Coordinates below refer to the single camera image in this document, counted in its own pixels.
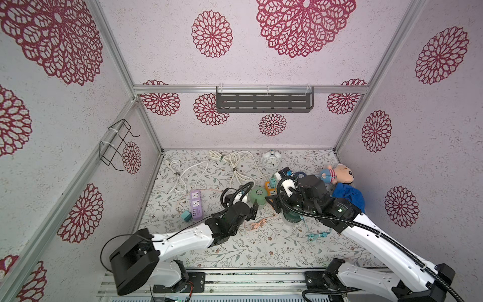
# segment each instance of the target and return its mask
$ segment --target power outlet socket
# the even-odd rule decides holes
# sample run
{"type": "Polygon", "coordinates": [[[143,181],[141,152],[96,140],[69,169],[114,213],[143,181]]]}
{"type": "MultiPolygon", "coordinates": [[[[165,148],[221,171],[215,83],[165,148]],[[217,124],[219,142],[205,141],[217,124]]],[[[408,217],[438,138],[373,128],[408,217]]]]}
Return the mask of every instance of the power outlet socket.
{"type": "Polygon", "coordinates": [[[192,190],[190,192],[191,200],[190,200],[190,207],[191,207],[191,216],[193,217],[194,221],[203,219],[203,209],[201,207],[201,191],[200,190],[192,190]]]}

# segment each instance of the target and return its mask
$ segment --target stuffed toy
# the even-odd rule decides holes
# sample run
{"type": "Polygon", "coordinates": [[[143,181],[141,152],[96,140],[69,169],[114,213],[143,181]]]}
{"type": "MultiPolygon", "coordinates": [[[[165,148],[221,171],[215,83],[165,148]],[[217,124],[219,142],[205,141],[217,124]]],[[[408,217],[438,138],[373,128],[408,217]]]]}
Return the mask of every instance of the stuffed toy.
{"type": "Polygon", "coordinates": [[[327,169],[323,169],[320,172],[320,179],[322,179],[326,184],[351,184],[354,181],[354,174],[347,166],[338,164],[334,169],[332,166],[328,166],[327,169]]]}

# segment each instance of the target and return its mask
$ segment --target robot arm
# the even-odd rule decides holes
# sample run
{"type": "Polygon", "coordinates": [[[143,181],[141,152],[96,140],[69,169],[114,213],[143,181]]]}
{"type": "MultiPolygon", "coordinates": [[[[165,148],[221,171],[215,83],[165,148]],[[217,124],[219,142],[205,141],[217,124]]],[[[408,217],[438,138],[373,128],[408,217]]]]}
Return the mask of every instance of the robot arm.
{"type": "Polygon", "coordinates": [[[225,202],[222,202],[225,210],[197,226],[153,235],[148,229],[141,229],[130,236],[109,256],[117,294],[127,295],[145,283],[163,285],[173,292],[181,291],[188,281],[183,263],[164,260],[193,249],[222,244],[237,233],[243,221],[255,219],[258,205],[250,208],[246,204],[246,193],[252,186],[253,182],[250,182],[226,195],[225,202]]]}
{"type": "Polygon", "coordinates": [[[324,182],[318,177],[307,175],[296,180],[287,177],[287,174],[290,175],[288,171],[285,168],[278,172],[280,181],[277,195],[267,197],[276,212],[314,217],[339,234],[353,239],[392,271],[378,272],[334,259],[318,276],[319,282],[314,282],[319,285],[318,292],[358,288],[395,302],[445,300],[447,288],[440,280],[449,287],[455,275],[452,268],[446,264],[435,265],[417,255],[413,256],[419,260],[419,264],[416,263],[407,255],[411,251],[377,227],[360,209],[346,199],[331,198],[324,182]]]}

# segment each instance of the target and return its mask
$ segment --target alarm clock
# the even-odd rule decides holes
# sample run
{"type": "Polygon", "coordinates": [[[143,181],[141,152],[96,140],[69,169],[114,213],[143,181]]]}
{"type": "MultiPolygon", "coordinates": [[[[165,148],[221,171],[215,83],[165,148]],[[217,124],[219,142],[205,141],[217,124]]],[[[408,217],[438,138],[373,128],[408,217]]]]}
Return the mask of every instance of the alarm clock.
{"type": "Polygon", "coordinates": [[[282,163],[282,154],[276,150],[270,150],[262,155],[263,167],[267,170],[276,170],[282,163]]]}

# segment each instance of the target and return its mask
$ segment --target red flower pattern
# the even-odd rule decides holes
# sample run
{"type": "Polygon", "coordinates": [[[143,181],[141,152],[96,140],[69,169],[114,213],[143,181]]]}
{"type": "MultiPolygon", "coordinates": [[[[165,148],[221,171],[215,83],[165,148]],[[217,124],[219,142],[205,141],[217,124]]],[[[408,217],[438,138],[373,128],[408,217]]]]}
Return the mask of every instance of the red flower pattern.
{"type": "Polygon", "coordinates": [[[136,174],[141,167],[141,151],[135,142],[129,142],[122,152],[122,163],[129,174],[136,174]]]}
{"type": "Polygon", "coordinates": [[[22,149],[32,133],[24,102],[0,85],[0,157],[22,149]]]}
{"type": "Polygon", "coordinates": [[[258,129],[267,136],[275,136],[282,133],[287,126],[285,117],[280,114],[270,113],[264,116],[258,123],[258,129]]]}
{"type": "MultiPolygon", "coordinates": [[[[342,85],[366,85],[366,81],[361,79],[350,79],[345,81],[342,85]]],[[[332,93],[327,99],[327,108],[329,111],[342,115],[351,112],[355,104],[360,98],[358,93],[332,93]]]]}
{"type": "Polygon", "coordinates": [[[43,267],[43,261],[39,261],[35,270],[30,274],[27,282],[18,293],[17,302],[39,302],[47,285],[46,273],[47,270],[43,267]]]}
{"type": "MultiPolygon", "coordinates": [[[[167,85],[166,83],[157,80],[150,80],[143,84],[167,85]]],[[[180,99],[177,93],[148,93],[139,96],[146,108],[158,115],[173,115],[180,108],[180,99]]]]}
{"type": "Polygon", "coordinates": [[[355,0],[256,0],[260,34],[279,55],[306,57],[334,41],[355,0]]]}
{"type": "Polygon", "coordinates": [[[214,11],[198,15],[191,27],[196,48],[209,58],[218,58],[230,49],[233,36],[225,16],[214,11]]]}
{"type": "Polygon", "coordinates": [[[378,152],[386,147],[391,137],[391,119],[389,115],[376,110],[371,113],[362,127],[362,142],[370,152],[378,152]]]}
{"type": "Polygon", "coordinates": [[[18,256],[8,255],[7,257],[0,260],[0,282],[8,273],[12,265],[17,261],[18,256]]]}
{"type": "Polygon", "coordinates": [[[2,30],[27,59],[66,84],[93,82],[102,43],[82,0],[0,0],[2,30]]]}
{"type": "Polygon", "coordinates": [[[431,85],[447,78],[463,62],[468,43],[468,33],[461,27],[438,32],[424,45],[416,61],[418,80],[431,85]]]}
{"type": "Polygon", "coordinates": [[[94,184],[88,184],[79,196],[69,216],[64,220],[57,235],[62,241],[80,243],[87,239],[99,225],[104,211],[102,194],[94,184]]]}
{"type": "Polygon", "coordinates": [[[416,197],[405,187],[390,189],[384,203],[389,218],[400,227],[410,227],[419,217],[416,197]]]}
{"type": "Polygon", "coordinates": [[[198,120],[212,126],[223,124],[230,116],[216,110],[216,95],[213,93],[200,95],[193,104],[193,111],[198,120]]]}

